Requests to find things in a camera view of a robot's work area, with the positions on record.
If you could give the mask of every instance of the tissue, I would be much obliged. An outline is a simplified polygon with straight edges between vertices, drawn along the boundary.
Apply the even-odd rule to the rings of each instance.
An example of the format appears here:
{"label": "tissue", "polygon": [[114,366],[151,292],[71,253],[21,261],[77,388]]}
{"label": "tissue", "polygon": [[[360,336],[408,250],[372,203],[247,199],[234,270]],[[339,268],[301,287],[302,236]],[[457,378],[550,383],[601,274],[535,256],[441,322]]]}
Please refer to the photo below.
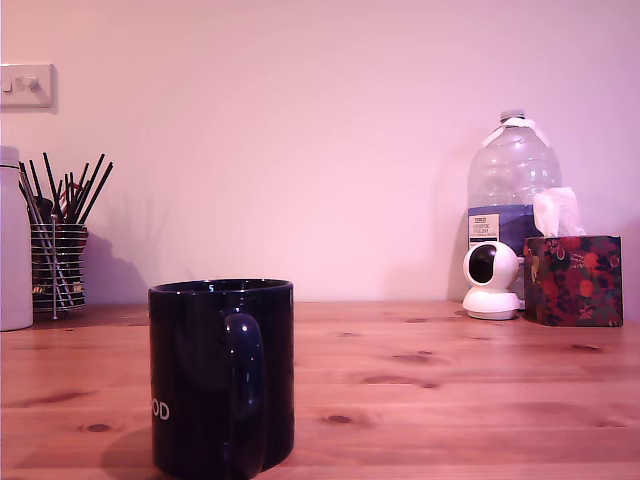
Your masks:
{"label": "tissue", "polygon": [[556,187],[533,196],[533,219],[545,237],[584,235],[580,211],[571,187]]}

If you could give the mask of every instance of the water bottle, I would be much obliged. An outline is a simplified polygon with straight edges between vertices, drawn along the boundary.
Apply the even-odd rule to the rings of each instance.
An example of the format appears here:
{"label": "water bottle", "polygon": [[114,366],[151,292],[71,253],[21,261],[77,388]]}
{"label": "water bottle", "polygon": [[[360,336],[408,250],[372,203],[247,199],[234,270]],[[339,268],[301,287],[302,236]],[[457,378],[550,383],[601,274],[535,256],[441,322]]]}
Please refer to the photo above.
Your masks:
{"label": "water bottle", "polygon": [[533,196],[560,187],[560,165],[549,141],[523,110],[500,115],[500,126],[483,142],[469,171],[469,248],[485,241],[509,245],[520,258],[513,291],[524,308],[523,248],[541,236],[533,220]]}
{"label": "water bottle", "polygon": [[0,331],[33,324],[31,240],[18,151],[0,147]]}

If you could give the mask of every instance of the mug handle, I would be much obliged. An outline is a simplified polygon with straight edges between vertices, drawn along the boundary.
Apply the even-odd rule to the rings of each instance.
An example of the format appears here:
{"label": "mug handle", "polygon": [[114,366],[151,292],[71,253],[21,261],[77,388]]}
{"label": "mug handle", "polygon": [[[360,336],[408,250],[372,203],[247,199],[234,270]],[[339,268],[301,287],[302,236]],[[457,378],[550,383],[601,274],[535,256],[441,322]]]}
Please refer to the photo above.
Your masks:
{"label": "mug handle", "polygon": [[225,326],[231,356],[231,439],[225,461],[232,472],[253,478],[262,470],[267,442],[262,335],[245,313],[228,315]]}

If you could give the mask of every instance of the utensil holder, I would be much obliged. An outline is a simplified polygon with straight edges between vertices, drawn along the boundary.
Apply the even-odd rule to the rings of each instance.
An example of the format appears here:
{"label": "utensil holder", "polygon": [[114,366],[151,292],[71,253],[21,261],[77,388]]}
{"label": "utensil holder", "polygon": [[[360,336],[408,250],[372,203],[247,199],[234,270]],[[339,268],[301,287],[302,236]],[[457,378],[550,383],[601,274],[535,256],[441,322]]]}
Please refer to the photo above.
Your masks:
{"label": "utensil holder", "polygon": [[57,223],[31,225],[33,311],[58,313],[85,304],[82,281],[87,227]]}

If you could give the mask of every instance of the floral tissue box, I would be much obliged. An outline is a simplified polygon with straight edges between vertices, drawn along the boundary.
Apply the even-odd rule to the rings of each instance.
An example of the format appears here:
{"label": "floral tissue box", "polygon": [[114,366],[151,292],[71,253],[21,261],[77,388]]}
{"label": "floral tissue box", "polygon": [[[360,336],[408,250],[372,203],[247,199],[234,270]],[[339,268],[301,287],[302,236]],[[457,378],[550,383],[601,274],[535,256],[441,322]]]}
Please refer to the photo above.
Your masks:
{"label": "floral tissue box", "polygon": [[527,317],[553,326],[622,326],[620,237],[527,238],[524,256]]}

